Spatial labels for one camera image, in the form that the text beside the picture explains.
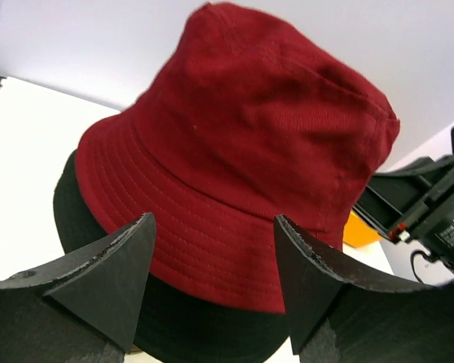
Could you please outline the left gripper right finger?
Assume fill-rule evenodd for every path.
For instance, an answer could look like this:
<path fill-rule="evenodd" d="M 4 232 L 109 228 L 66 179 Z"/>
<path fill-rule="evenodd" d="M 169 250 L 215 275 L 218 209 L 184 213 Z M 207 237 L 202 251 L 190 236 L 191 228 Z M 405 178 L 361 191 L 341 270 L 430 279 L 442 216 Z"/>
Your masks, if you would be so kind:
<path fill-rule="evenodd" d="M 408 281 L 274 220 L 293 353 L 302 362 L 454 362 L 454 281 Z"/>

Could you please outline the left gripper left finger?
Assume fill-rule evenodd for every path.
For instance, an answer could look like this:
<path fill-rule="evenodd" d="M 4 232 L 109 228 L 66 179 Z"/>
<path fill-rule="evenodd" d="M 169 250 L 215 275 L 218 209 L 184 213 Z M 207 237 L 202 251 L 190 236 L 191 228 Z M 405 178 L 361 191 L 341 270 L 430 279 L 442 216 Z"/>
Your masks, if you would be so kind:
<path fill-rule="evenodd" d="M 156 222 L 127 226 L 0 281 L 0 363 L 122 362 L 132 348 Z"/>

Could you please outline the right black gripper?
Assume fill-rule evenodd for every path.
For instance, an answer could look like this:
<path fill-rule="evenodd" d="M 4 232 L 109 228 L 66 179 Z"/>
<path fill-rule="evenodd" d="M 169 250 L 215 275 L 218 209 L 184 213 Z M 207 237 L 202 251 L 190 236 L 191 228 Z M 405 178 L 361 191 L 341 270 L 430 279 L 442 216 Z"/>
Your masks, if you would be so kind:
<path fill-rule="evenodd" d="M 429 250 L 454 250 L 454 128 L 451 143 L 452 154 L 438 160 L 422 157 L 376 173 L 354 212 L 395 244 L 418 240 Z"/>

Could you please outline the black bucket hat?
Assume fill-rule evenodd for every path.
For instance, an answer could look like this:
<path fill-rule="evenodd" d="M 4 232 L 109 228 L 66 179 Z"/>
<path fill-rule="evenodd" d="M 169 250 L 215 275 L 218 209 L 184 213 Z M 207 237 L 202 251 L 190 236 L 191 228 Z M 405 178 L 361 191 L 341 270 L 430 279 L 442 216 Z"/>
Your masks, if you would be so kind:
<path fill-rule="evenodd" d="M 65 253 L 107 236 L 81 197 L 75 156 L 69 155 L 53 196 Z M 161 362 L 265 362 L 287 338 L 283 315 L 218 306 L 149 275 L 134 344 Z"/>

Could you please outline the dark red cap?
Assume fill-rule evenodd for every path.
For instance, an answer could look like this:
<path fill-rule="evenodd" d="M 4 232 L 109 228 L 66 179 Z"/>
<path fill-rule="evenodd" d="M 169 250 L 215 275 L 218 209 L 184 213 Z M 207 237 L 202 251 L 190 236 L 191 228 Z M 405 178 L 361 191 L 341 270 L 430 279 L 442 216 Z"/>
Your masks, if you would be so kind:
<path fill-rule="evenodd" d="M 282 313 L 273 218 L 340 248 L 399 130 L 381 91 L 292 25 L 209 3 L 149 89 L 83 134 L 75 170 L 105 231 L 154 214 L 156 278 L 221 306 Z"/>

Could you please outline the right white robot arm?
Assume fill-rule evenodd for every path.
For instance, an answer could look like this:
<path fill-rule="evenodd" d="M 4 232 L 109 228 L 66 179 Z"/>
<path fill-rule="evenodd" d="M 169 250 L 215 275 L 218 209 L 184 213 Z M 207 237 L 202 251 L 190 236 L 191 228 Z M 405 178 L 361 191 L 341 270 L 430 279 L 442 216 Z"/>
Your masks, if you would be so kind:
<path fill-rule="evenodd" d="M 454 274 L 454 128 L 452 154 L 421 157 L 392 172 L 373 175 L 354 213 L 385 240 L 418 241 L 410 257 L 442 262 Z"/>

